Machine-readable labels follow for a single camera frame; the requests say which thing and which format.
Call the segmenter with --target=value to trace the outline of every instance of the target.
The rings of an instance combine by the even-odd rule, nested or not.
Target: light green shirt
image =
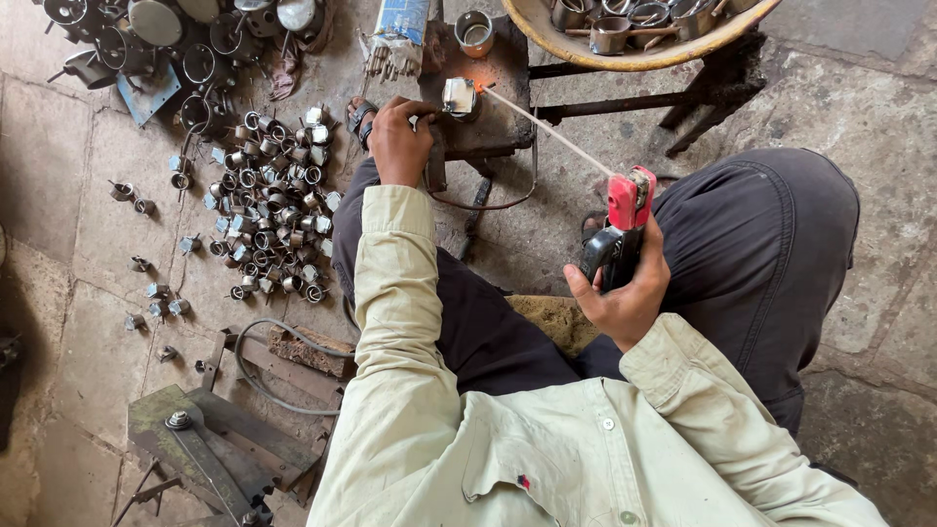
[[[436,349],[434,223],[414,188],[368,188],[362,327],[308,526],[885,525],[808,467],[725,357],[674,314],[588,379],[459,397]]]

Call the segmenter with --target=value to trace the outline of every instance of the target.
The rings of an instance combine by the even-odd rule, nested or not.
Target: dirty floor
[[[305,59],[296,93],[265,109],[298,115],[322,101],[340,118],[343,103],[364,89],[355,35],[373,27],[377,3],[342,3],[334,40]],[[468,3],[504,12],[498,0]],[[892,525],[910,527],[937,523],[937,3],[894,4],[883,15],[873,1],[785,0],[762,25],[770,36],[768,88],[674,160],[662,156],[670,138],[655,127],[664,110],[567,119],[558,129],[613,168],[641,163],[690,173],[748,148],[795,146],[828,155],[855,180],[862,198],[855,269],[803,375],[798,440],[811,457],[856,479]],[[466,8],[447,2],[447,19]],[[201,192],[177,201],[166,159],[179,150],[180,131],[169,122],[137,129],[115,90],[88,92],[68,76],[46,84],[79,49],[58,28],[43,36],[46,23],[26,0],[0,2],[0,222],[9,244],[0,322],[18,328],[29,351],[11,447],[0,455],[0,525],[99,527],[111,523],[141,475],[140,461],[126,452],[127,404],[168,384],[198,385],[192,364],[210,354],[218,329],[273,316],[353,336],[334,303],[224,298],[234,272],[203,252],[176,249],[181,236],[211,231],[213,214],[198,196],[221,171],[201,160]],[[530,60],[556,61],[534,45]],[[699,67],[536,81],[532,99],[544,105],[671,91]],[[371,83],[366,91],[378,104],[394,92],[419,93],[413,81]],[[248,102],[235,104],[243,111]],[[533,198],[483,216],[470,265],[506,290],[567,295],[560,269],[577,257],[583,211],[602,207],[593,191],[601,177],[557,142],[541,137],[540,152]],[[334,154],[332,181],[344,189],[361,154],[344,132]],[[497,161],[491,203],[523,195],[529,165],[529,151]],[[108,179],[135,183],[158,214],[147,219],[113,202]],[[479,176],[450,163],[449,180],[455,197],[470,200]],[[465,214],[445,206],[436,213],[440,244],[457,250]],[[137,254],[153,262],[151,276],[126,271]],[[154,280],[188,299],[192,315],[125,331],[124,317],[145,310],[143,288]],[[160,365],[153,351],[167,344],[182,358]],[[309,439],[302,418],[256,397],[231,366],[222,365],[217,392]],[[288,385],[275,388],[299,397]],[[125,525],[205,512],[181,491],[164,500],[159,519],[137,507]],[[268,504],[277,527],[304,524],[305,512],[284,496]]]

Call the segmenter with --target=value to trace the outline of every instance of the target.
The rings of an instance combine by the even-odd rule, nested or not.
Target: right hand
[[[415,132],[409,122],[413,115],[419,117]],[[435,120],[435,106],[400,96],[394,96],[375,115],[368,146],[382,185],[417,186],[433,146],[429,125]]]
[[[579,267],[567,264],[563,274],[586,318],[611,337],[624,354],[654,325],[670,283],[670,267],[663,258],[661,227],[653,215],[647,219],[634,278],[624,287],[599,294]]]

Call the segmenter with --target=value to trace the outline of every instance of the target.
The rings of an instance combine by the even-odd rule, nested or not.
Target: shirt button
[[[621,514],[618,515],[618,519],[625,525],[633,525],[638,522],[638,516],[630,510],[621,511]]]

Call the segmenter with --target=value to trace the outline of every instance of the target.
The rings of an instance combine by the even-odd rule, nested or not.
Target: shirt pocket
[[[495,424],[472,417],[462,493],[469,503],[497,483],[523,489],[561,526],[579,524],[582,485],[579,453],[536,423],[512,420]]]

